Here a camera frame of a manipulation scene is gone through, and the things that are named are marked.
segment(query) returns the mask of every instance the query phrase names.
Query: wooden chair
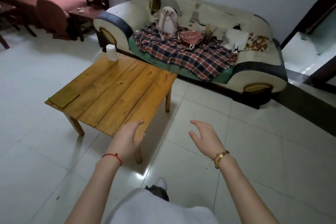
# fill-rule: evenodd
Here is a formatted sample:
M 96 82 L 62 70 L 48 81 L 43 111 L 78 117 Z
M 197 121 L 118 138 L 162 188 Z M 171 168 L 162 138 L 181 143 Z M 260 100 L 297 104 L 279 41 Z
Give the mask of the wooden chair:
M 69 23 L 73 23 L 77 28 L 82 42 L 84 41 L 82 28 L 86 30 L 94 30 L 97 37 L 101 37 L 98 31 L 96 31 L 93 27 L 93 19 L 96 18 L 102 11 L 107 10 L 110 7 L 109 0 L 86 0 L 86 3 L 86 7 L 70 11 L 69 15 L 71 18 L 68 20 Z M 89 22 L 90 26 L 83 26 L 86 22 Z

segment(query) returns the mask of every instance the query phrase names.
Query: left hand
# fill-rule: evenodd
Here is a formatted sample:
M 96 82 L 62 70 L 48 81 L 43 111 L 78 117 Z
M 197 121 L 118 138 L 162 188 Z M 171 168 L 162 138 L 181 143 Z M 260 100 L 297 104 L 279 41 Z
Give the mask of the left hand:
M 115 135 L 106 153 L 117 153 L 122 161 L 130 158 L 140 147 L 141 142 L 145 138 L 145 134 L 142 134 L 136 141 L 134 141 L 135 132 L 143 123 L 144 122 L 130 122 L 125 124 Z

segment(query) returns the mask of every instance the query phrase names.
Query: right hand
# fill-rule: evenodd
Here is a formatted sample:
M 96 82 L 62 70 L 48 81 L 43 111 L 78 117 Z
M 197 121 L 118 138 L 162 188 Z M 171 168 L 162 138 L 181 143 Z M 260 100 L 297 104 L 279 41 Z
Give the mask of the right hand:
M 201 138 L 199 138 L 194 132 L 188 132 L 201 153 L 210 159 L 214 159 L 217 153 L 225 151 L 224 145 L 210 124 L 198 120 L 191 120 L 190 123 L 198 128 L 199 134 L 201 135 Z

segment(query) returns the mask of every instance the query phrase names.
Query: plaid cloth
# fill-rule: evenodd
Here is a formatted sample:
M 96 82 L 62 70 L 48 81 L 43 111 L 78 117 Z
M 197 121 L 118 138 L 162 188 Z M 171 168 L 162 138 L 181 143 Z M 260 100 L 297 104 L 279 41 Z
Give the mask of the plaid cloth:
M 178 27 L 179 33 L 186 30 Z M 237 60 L 237 54 L 221 46 L 221 41 L 216 38 L 212 38 L 209 45 L 199 43 L 192 50 L 189 44 L 177 37 L 165 35 L 162 40 L 156 22 L 148 24 L 132 37 L 140 51 L 149 53 L 159 61 L 187 69 L 203 81 L 213 80 Z

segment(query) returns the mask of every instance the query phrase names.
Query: white sofa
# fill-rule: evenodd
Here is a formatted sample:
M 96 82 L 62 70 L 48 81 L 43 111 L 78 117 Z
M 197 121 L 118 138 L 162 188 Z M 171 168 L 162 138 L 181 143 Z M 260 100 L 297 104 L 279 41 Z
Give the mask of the white sofa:
M 210 24 L 214 35 L 222 39 L 223 33 L 240 24 L 243 31 L 256 33 L 272 39 L 267 52 L 241 51 L 226 83 L 216 83 L 237 93 L 282 91 L 287 85 L 287 76 L 279 43 L 273 39 L 269 24 L 261 17 L 237 9 L 214 5 L 201 0 L 129 0 L 109 8 L 95 18 L 93 23 L 107 42 L 119 50 L 133 53 L 129 38 L 136 31 L 158 19 L 160 9 L 173 7 L 178 13 L 182 27 L 199 30 Z

